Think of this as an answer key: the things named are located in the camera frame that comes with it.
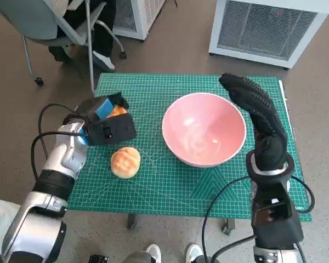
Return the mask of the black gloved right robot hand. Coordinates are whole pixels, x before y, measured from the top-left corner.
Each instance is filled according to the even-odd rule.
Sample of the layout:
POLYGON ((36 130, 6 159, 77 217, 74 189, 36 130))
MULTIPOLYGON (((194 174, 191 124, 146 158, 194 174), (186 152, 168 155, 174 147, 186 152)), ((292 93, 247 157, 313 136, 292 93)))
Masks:
POLYGON ((281 169, 286 161, 287 134, 268 93, 252 80, 229 73, 222 74, 219 83, 228 91, 231 101, 250 115, 257 168, 281 169))

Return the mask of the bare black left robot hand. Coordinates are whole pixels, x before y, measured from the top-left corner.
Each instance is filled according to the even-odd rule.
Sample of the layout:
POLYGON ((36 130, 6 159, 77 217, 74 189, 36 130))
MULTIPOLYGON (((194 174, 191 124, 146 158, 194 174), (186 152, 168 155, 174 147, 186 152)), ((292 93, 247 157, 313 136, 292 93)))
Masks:
POLYGON ((121 92, 96 96, 80 103, 74 113, 85 116, 89 122, 106 119, 115 111, 116 108, 123 108, 124 113, 129 109, 129 103, 122 96, 121 92))

